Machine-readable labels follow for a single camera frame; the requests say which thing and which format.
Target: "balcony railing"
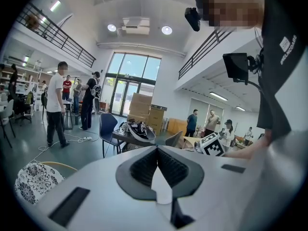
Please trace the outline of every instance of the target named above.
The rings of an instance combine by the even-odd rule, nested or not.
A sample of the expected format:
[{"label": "balcony railing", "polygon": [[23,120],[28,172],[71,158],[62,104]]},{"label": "balcony railing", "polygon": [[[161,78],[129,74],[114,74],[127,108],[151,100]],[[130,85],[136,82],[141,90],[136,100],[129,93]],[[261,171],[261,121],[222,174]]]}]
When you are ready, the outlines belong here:
[{"label": "balcony railing", "polygon": [[88,67],[92,67],[96,60],[32,3],[24,7],[23,11],[17,17],[17,22],[75,57]]},{"label": "balcony railing", "polygon": [[234,30],[227,31],[224,28],[216,28],[180,69],[179,79],[191,70],[192,67],[204,58],[212,49],[220,44],[228,35],[230,35],[232,31]]}]

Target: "red shirt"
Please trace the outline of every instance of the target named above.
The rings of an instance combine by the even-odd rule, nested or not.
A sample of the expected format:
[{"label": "red shirt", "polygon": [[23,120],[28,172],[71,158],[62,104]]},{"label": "red shirt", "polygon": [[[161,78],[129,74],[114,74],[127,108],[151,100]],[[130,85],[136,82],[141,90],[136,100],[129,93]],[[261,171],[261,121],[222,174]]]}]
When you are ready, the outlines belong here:
[{"label": "red shirt", "polygon": [[[72,83],[70,81],[65,80],[65,81],[63,81],[63,85],[64,86],[71,86]],[[63,88],[63,92],[69,92],[69,90],[70,90],[70,88]]]}]

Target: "printed logo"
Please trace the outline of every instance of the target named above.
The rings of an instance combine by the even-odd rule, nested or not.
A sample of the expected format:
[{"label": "printed logo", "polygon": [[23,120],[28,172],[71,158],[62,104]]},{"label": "printed logo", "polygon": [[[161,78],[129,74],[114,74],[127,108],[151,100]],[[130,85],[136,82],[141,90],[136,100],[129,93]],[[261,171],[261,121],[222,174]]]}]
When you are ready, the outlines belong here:
[{"label": "printed logo", "polygon": [[283,52],[286,52],[290,46],[290,41],[286,37],[283,37],[283,40],[281,41],[279,45],[281,49],[283,50]]},{"label": "printed logo", "polygon": [[280,43],[280,46],[281,48],[283,49],[283,51],[285,52],[285,54],[283,55],[281,61],[280,61],[280,64],[282,65],[284,60],[287,59],[288,55],[292,52],[294,46],[295,46],[295,43],[296,43],[296,35],[293,36],[293,39],[292,39],[292,44],[290,45],[290,42],[288,41],[288,47],[287,47],[287,52],[283,49],[283,46],[282,46],[282,42]]}]

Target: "recessed light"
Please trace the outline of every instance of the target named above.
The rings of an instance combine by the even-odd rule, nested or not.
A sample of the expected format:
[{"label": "recessed light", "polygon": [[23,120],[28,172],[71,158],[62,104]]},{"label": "recessed light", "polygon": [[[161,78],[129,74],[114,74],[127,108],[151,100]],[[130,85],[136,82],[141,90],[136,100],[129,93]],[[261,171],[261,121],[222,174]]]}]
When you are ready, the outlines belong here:
[{"label": "recessed light", "polygon": [[56,7],[58,7],[59,5],[60,5],[60,1],[56,1],[55,3],[54,3],[54,5],[50,8],[50,10],[53,12],[55,9],[56,9]]},{"label": "recessed light", "polygon": [[220,98],[220,99],[222,99],[222,100],[224,100],[224,101],[228,101],[228,99],[226,99],[226,98],[224,98],[224,97],[222,97],[222,96],[219,96],[218,94],[216,94],[216,93],[214,93],[214,92],[210,92],[210,94],[211,95],[213,95],[213,96],[215,96],[215,97],[218,97],[218,98]]},{"label": "recessed light", "polygon": [[245,111],[243,108],[241,108],[240,106],[236,106],[236,108],[238,108],[239,110]]},{"label": "recessed light", "polygon": [[116,31],[116,26],[113,25],[113,24],[109,24],[108,25],[108,30],[111,31],[111,32],[114,32],[114,31]]},{"label": "recessed light", "polygon": [[172,33],[172,28],[169,26],[163,26],[162,32],[163,34],[170,35]]}]

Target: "black and white floral cushion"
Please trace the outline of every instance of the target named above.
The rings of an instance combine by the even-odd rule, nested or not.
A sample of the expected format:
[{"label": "black and white floral cushion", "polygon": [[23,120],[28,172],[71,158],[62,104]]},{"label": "black and white floral cushion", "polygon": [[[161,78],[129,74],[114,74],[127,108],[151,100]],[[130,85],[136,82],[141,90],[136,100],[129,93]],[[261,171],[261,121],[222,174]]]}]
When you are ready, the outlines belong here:
[{"label": "black and white floral cushion", "polygon": [[56,169],[39,163],[30,163],[22,168],[15,181],[18,197],[35,205],[50,189],[65,178]]}]

